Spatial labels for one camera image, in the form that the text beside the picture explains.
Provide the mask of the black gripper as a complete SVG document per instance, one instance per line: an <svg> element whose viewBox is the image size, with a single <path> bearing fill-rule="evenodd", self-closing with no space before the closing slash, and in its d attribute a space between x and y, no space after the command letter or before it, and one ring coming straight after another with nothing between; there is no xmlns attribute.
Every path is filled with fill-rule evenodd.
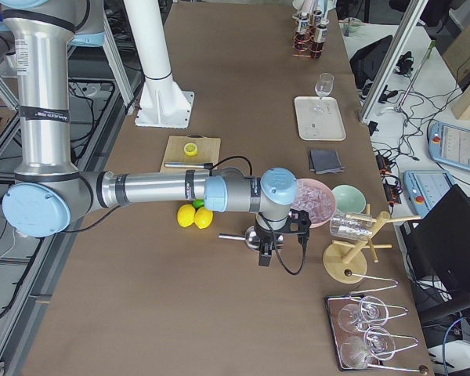
<svg viewBox="0 0 470 376"><path fill-rule="evenodd" d="M272 234L268 224L265 222L260 214L255 216L255 232L259 238L258 249L258 265L269 266L270 264L270 251L274 253L277 250L277 245L284 244L284 236L282 234Z"/></svg>

